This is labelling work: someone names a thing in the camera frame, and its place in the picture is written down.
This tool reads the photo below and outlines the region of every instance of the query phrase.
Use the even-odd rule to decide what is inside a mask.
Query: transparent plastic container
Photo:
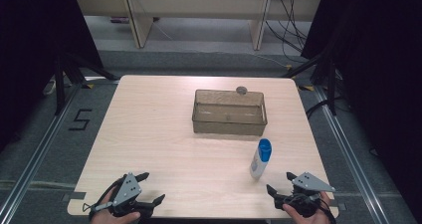
[[[194,132],[261,136],[268,123],[264,94],[197,90],[192,121]]]

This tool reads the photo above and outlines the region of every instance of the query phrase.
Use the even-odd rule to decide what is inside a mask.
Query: human hand
[[[328,195],[322,191],[320,192],[320,197],[322,198],[322,201],[326,203],[325,206],[325,204],[322,202],[321,208],[327,209],[329,206]],[[293,218],[296,224],[329,224],[328,217],[320,209],[316,211],[316,214],[308,218],[301,216],[301,214],[299,214],[294,207],[288,204],[283,204],[283,209]]]
[[[105,204],[109,201],[113,191],[114,188],[107,193],[101,204]],[[91,224],[128,224],[139,217],[139,212],[132,212],[122,217],[115,217],[111,215],[107,209],[104,209],[94,215],[93,219],[91,220]]]

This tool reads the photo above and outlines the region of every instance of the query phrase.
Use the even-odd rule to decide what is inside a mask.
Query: aluminum rail
[[[316,87],[316,96],[319,102],[326,100],[326,95],[323,92],[322,87]],[[353,149],[350,146],[350,143],[348,142],[337,117],[332,115],[328,106],[323,106],[322,110],[329,123],[329,126],[331,127],[332,132],[334,133],[335,139],[338,142],[338,145],[344,155],[347,165],[350,168],[351,174],[356,181],[357,187],[362,194],[363,200],[368,207],[374,223],[390,223],[381,205],[381,202],[376,196],[368,178],[366,177],[359,161],[356,158],[356,155],[353,152]]]
[[[37,149],[32,154],[31,159],[26,165],[23,173],[16,181],[14,187],[12,188],[12,191],[9,193],[6,200],[2,203],[0,209],[1,224],[8,224],[12,220],[13,215],[18,209],[19,204],[21,203],[29,185],[31,184],[31,180],[33,179],[39,167],[41,166],[41,163],[43,162],[44,157],[46,156],[51,146],[51,143],[53,142],[64,120],[64,117],[66,116],[69,110],[69,106],[72,103],[72,100],[74,99],[76,93],[81,89],[81,86],[81,84],[76,84],[71,88],[65,106],[58,115],[54,116],[52,122],[50,123],[50,126],[48,127],[46,133],[38,144]]]

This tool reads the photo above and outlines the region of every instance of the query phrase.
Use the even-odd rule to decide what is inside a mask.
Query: black cable
[[[278,34],[276,31],[273,30],[273,28],[270,26],[270,24],[268,23],[268,21],[266,21],[267,26],[270,28],[271,32],[273,32],[273,34],[280,40],[282,40],[282,51],[283,51],[283,55],[285,55],[285,57],[289,60],[291,60],[292,62],[296,62],[296,63],[304,63],[301,61],[297,61],[295,59],[290,58],[285,51],[285,43],[287,43],[289,46],[291,46],[292,48],[296,49],[298,52],[302,52],[302,50],[300,48],[298,48],[297,46],[295,46],[293,43],[287,41],[284,37],[280,36],[280,34]]]
[[[287,30],[288,31],[288,33],[290,33],[291,35],[293,35],[293,36],[297,36],[298,34],[295,34],[295,33],[293,33],[293,32],[291,32],[291,31],[289,31],[286,27],[285,27],[285,25],[283,25],[282,24],[282,22],[281,21],[278,21],[279,22],[279,25],[284,29],[284,30]]]
[[[93,204],[93,205],[88,205],[87,203],[84,203],[84,206],[83,206],[83,211],[85,212],[85,211],[87,211],[88,209],[90,209],[91,208],[91,212],[90,212],[90,215],[89,215],[89,219],[90,219],[90,221],[93,219],[93,217],[94,217],[94,215],[96,214],[96,212],[93,210],[93,207],[95,208],[95,207],[97,207],[97,206],[99,206],[100,205],[100,203],[103,201],[103,199],[106,197],[106,195],[115,187],[115,186],[117,186],[117,185],[119,185],[119,184],[121,184],[123,181],[124,181],[124,179],[125,179],[125,177],[126,177],[126,175],[124,176],[124,177],[122,177],[122,178],[120,178],[120,179],[118,179],[118,180],[116,180],[112,185],[110,185],[108,188],[107,188],[107,190],[103,193],[103,195],[100,197],[100,199],[95,203],[95,204]]]
[[[343,96],[339,96],[334,98],[334,100],[341,100],[343,99]],[[313,114],[314,111],[316,111],[318,108],[324,106],[324,105],[328,105],[329,100],[324,100],[322,102],[319,102],[318,104],[314,105],[313,107],[309,108],[307,110],[307,118],[310,119],[311,115]]]
[[[332,215],[331,211],[329,210],[329,206],[328,204],[326,204],[326,202],[324,202],[322,199],[320,199],[321,203],[323,203],[325,205],[325,208],[321,207],[320,204],[316,204],[315,202],[312,202],[312,204],[319,210],[321,210],[323,212],[323,214],[325,214],[325,216],[328,218],[328,221],[330,224],[336,224],[337,221],[335,221],[334,216]]]
[[[289,20],[291,21],[292,26],[295,28],[295,31],[296,31],[296,34],[297,34],[296,38],[298,39],[299,46],[301,47],[301,49],[303,49],[305,43],[302,41],[302,39],[299,38],[298,28],[296,27],[296,23],[295,23],[294,6],[295,6],[295,0],[291,0],[291,13],[290,13],[290,16],[289,16],[290,17]]]
[[[280,40],[282,40],[284,43],[287,43],[289,46],[291,46],[292,48],[294,48],[295,50],[297,50],[298,52],[301,52],[302,49],[295,46],[295,44],[289,42],[288,40],[286,40],[284,37],[280,36],[280,34],[278,34],[276,31],[274,31],[274,29],[270,26],[270,24],[268,23],[268,21],[266,21],[267,26],[270,28],[270,30],[273,32],[273,34]]]
[[[303,38],[303,39],[306,39],[307,36],[303,32],[301,32],[301,30],[299,30],[298,27],[296,26],[295,10],[294,10],[295,0],[291,0],[291,12],[290,13],[289,13],[286,5],[285,5],[285,2],[283,0],[280,0],[280,1],[282,2],[282,5],[283,5],[283,7],[285,9],[286,14],[288,15],[288,18],[289,18],[288,25],[289,25],[289,23],[292,23],[293,27],[295,28],[295,31],[296,31],[296,35],[295,36],[300,37],[300,38]]]
[[[307,36],[304,33],[302,33],[301,30],[299,30],[299,28],[296,26],[295,9],[294,9],[294,7],[295,7],[295,0],[291,0],[291,7],[292,7],[292,9],[291,9],[291,16],[290,17],[291,17],[292,25],[295,28],[295,31],[296,31],[297,36],[299,37],[300,34],[301,34],[302,36],[304,36],[305,38],[307,38]]]

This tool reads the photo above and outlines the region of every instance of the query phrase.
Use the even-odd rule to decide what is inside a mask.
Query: robotic hand
[[[154,208],[161,204],[165,194],[155,198],[152,203],[137,202],[135,200],[136,197],[142,192],[138,182],[145,180],[148,175],[148,172],[139,174],[137,176],[134,176],[131,172],[129,174],[125,174],[105,191],[105,193],[96,204],[92,206],[85,204],[84,211],[91,208],[90,221],[97,212],[106,208],[115,217],[124,216],[130,212],[135,211],[140,213],[140,219],[151,217]],[[100,204],[106,194],[114,187],[115,189],[109,201],[105,204]]]
[[[322,210],[328,216],[329,221],[334,224],[335,219],[328,207],[322,208],[320,191],[334,192],[335,188],[319,180],[312,174],[305,172],[299,177],[291,172],[287,173],[287,178],[293,183],[292,195],[278,194],[277,190],[267,184],[267,192],[274,198],[274,204],[277,209],[283,209],[283,204],[289,204],[294,207],[303,217],[313,216],[318,209]]]

